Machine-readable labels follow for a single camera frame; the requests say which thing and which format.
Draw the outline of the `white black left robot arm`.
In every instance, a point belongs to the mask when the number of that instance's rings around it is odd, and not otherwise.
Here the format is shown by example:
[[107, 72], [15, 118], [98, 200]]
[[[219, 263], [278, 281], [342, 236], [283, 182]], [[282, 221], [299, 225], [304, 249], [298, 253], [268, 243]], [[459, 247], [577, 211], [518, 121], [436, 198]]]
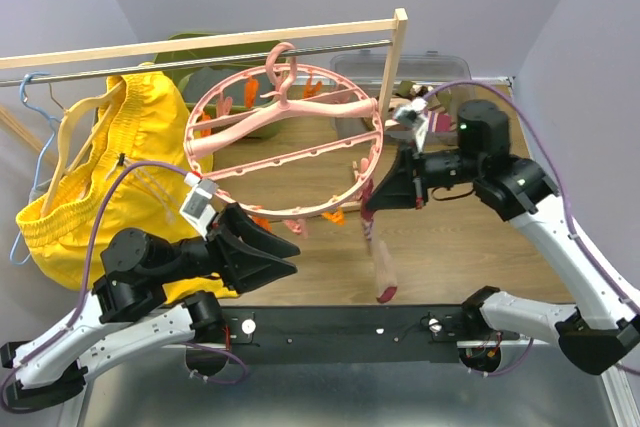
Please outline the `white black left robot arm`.
[[174, 243], [137, 228], [118, 232], [100, 255], [105, 273], [79, 311], [35, 340], [2, 346], [1, 364], [13, 371], [2, 387], [2, 407], [46, 409], [138, 354], [182, 342], [225, 342], [227, 323], [215, 294], [198, 290], [161, 313], [165, 285], [214, 274], [243, 294], [295, 274], [290, 259], [299, 253], [237, 204], [215, 215], [205, 235]]

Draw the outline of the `pink round clip hanger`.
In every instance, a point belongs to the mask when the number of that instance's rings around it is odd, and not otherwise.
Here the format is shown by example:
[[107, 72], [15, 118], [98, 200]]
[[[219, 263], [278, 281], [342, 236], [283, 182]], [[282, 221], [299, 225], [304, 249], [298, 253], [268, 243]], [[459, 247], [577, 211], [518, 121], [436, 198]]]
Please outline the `pink round clip hanger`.
[[[231, 74], [215, 86], [238, 73]], [[264, 74], [240, 80], [225, 90], [224, 95], [228, 103], [226, 108], [220, 107], [217, 99], [211, 99], [204, 107], [200, 118], [209, 121], [223, 113], [235, 115], [265, 107], [270, 103], [265, 95], [272, 88], [272, 83]], [[222, 170], [363, 134], [372, 129], [373, 125], [368, 118], [308, 116], [282, 120], [259, 128], [214, 154], [205, 155], [200, 164], [205, 172]], [[353, 185], [356, 174], [365, 168], [369, 151], [370, 145], [363, 143], [323, 154], [315, 159], [291, 162], [283, 167], [214, 181], [219, 185], [216, 196], [224, 203], [239, 203], [258, 222], [283, 221], [290, 229], [300, 231], [302, 222], [309, 217], [269, 219], [252, 215], [248, 210], [251, 207], [283, 210], [323, 203]], [[344, 204], [311, 217], [337, 219], [343, 206], [355, 204], [360, 200], [362, 190]]]

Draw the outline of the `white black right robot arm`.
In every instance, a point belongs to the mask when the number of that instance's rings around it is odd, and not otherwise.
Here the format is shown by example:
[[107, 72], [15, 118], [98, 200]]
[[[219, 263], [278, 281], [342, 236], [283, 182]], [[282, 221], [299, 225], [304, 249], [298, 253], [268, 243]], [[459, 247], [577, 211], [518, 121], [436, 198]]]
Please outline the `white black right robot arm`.
[[367, 208], [419, 208], [438, 188], [471, 184], [484, 205], [536, 247], [574, 301], [550, 304], [486, 286], [461, 305], [465, 337], [513, 332], [558, 347], [587, 374], [615, 366], [639, 343], [639, 295], [624, 300], [621, 288], [606, 281], [615, 271], [570, 221], [559, 187], [535, 161], [512, 154], [507, 114], [487, 100], [467, 101], [457, 112], [456, 148], [425, 153], [428, 115], [422, 99], [394, 111], [412, 137], [399, 145]]

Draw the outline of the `brown striped sock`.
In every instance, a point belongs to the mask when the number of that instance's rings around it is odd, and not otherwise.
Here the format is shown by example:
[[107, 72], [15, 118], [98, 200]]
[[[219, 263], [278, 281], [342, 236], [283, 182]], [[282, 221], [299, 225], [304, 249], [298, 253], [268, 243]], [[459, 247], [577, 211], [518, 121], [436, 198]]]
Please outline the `brown striped sock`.
[[433, 85], [414, 83], [412, 81], [402, 81], [396, 91], [400, 98], [412, 101], [416, 98], [424, 97], [434, 89]]

